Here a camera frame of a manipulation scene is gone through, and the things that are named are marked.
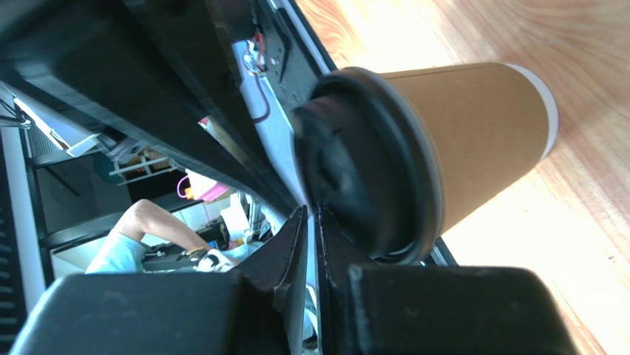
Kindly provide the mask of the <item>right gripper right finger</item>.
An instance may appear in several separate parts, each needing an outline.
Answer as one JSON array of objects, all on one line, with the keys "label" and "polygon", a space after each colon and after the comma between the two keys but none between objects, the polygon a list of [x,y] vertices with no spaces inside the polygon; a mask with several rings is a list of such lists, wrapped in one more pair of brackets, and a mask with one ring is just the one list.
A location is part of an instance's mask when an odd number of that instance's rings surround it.
[{"label": "right gripper right finger", "polygon": [[314,215],[322,354],[576,354],[533,272],[380,265]]}]

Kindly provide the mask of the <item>black cup lid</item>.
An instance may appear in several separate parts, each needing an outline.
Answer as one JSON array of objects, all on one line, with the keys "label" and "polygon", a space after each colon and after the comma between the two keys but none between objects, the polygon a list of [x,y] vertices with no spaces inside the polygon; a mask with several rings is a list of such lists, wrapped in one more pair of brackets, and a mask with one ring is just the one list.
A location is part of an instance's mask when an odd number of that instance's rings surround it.
[{"label": "black cup lid", "polygon": [[289,116],[307,201],[372,260],[405,264],[433,249],[443,220],[435,150],[412,104],[383,75],[347,67],[318,79]]}]

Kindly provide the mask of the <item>brown paper coffee cup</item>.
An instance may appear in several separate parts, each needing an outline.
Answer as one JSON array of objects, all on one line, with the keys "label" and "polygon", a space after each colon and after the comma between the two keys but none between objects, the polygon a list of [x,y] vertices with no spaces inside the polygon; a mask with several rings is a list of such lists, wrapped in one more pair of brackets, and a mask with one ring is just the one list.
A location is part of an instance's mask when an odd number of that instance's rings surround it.
[{"label": "brown paper coffee cup", "polygon": [[532,170],[559,131],[543,80],[516,64],[389,72],[385,79],[427,129],[441,178],[447,231]]}]

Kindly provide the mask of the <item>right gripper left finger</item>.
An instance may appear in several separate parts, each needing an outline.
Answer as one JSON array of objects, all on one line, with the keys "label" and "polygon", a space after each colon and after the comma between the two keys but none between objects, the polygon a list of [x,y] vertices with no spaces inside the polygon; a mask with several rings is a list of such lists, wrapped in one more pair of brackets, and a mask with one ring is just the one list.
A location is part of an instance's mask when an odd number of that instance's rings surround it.
[{"label": "right gripper left finger", "polygon": [[300,354],[308,210],[225,273],[70,275],[12,354]]}]

